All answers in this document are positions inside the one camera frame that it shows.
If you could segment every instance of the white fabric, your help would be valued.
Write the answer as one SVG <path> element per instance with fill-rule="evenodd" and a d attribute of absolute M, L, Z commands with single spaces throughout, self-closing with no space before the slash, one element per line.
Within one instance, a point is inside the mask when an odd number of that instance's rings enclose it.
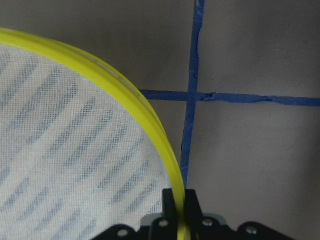
<path fill-rule="evenodd" d="M 169 181 L 110 95 L 45 57 L 0 44 L 0 239 L 89 240 L 136 230 Z"/>

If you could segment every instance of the silver screw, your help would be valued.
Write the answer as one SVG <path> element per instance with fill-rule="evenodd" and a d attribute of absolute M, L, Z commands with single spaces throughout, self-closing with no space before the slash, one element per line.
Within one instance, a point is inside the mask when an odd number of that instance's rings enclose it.
<path fill-rule="evenodd" d="M 125 237 L 128 235 L 128 230 L 127 229 L 121 229 L 117 232 L 118 237 Z"/>
<path fill-rule="evenodd" d="M 205 218 L 202 220 L 202 224 L 207 227 L 211 227 L 214 224 L 211 218 Z"/>
<path fill-rule="evenodd" d="M 245 228 L 245 231 L 248 233 L 248 234 L 257 234 L 257 229 L 254 227 L 254 226 L 247 226 Z"/>
<path fill-rule="evenodd" d="M 162 220 L 159 221 L 158 224 L 159 224 L 160 227 L 166 227 L 166 226 L 168 226 L 169 222 L 167 220 L 165 220 L 165 219 L 162 219 Z"/>

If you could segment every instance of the gray surface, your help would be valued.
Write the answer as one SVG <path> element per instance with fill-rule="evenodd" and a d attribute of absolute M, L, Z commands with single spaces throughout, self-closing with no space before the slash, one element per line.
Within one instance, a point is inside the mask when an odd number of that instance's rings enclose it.
<path fill-rule="evenodd" d="M 64 41 L 138 88 L 185 91 L 193 1 L 1 2 L 1 27 Z M 201 92 L 320 97 L 318 0 L 207 0 Z M 185 103 L 151 101 L 180 157 Z M 259 221 L 298 240 L 320 238 L 320 108 L 198 103 L 190 188 L 231 227 Z"/>

